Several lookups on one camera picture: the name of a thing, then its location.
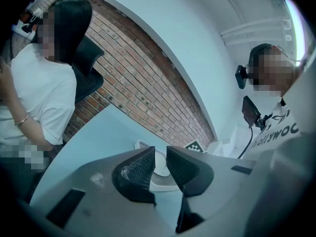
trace gray device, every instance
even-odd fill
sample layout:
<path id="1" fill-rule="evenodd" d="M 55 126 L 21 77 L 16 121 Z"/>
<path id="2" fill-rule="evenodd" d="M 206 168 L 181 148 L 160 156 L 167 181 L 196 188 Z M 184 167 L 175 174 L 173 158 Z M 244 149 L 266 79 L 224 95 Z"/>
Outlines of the gray device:
<path id="1" fill-rule="evenodd" d="M 176 229 L 157 214 L 149 191 L 154 147 L 85 164 L 27 211 L 49 236 L 263 236 L 311 182 L 314 138 L 288 140 L 258 161 L 167 147 L 167 167 L 183 193 Z"/>

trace white t-shirt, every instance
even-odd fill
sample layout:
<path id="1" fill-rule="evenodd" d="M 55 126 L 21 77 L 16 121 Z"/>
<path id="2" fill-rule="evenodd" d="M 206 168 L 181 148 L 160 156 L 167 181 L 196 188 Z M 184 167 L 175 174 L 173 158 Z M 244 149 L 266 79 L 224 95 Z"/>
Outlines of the white t-shirt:
<path id="1" fill-rule="evenodd" d="M 62 144 L 62 135 L 75 109 L 76 77 L 70 65 L 46 60 L 39 44 L 29 44 L 12 60 L 14 86 L 27 113 L 38 121 L 45 139 Z M 0 147 L 20 145 L 28 139 L 0 104 Z"/>
<path id="2" fill-rule="evenodd" d="M 258 160 L 260 154 L 269 149 L 277 148 L 282 142 L 300 136 L 300 132 L 289 108 L 278 102 L 272 116 L 266 121 L 266 127 L 251 142 L 243 159 Z"/>

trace light blue table surface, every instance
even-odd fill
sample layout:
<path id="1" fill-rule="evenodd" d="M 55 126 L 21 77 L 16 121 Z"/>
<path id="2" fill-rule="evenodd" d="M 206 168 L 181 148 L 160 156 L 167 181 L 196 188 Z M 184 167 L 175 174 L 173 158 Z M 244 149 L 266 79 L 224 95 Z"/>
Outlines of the light blue table surface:
<path id="1" fill-rule="evenodd" d="M 64 146 L 40 180 L 30 205 L 36 204 L 46 191 L 62 181 L 80 166 L 105 157 L 134 150 L 134 144 L 142 140 L 157 150 L 166 152 L 167 142 L 132 120 L 114 105 L 109 105 Z M 173 227 L 181 207 L 180 191 L 155 193 L 156 210 L 167 217 Z"/>

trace man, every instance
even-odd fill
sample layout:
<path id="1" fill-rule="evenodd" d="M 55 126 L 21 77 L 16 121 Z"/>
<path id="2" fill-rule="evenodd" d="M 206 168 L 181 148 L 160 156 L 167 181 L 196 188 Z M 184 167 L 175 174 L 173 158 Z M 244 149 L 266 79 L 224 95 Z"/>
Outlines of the man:
<path id="1" fill-rule="evenodd" d="M 254 90 L 269 91 L 273 96 L 283 97 L 302 74 L 305 64 L 302 61 L 295 66 L 279 47 L 261 44 L 250 52 L 248 78 Z M 261 152 L 274 149 L 299 134 L 289 108 L 281 99 L 267 119 L 265 128 L 249 145 L 243 159 L 257 160 Z"/>

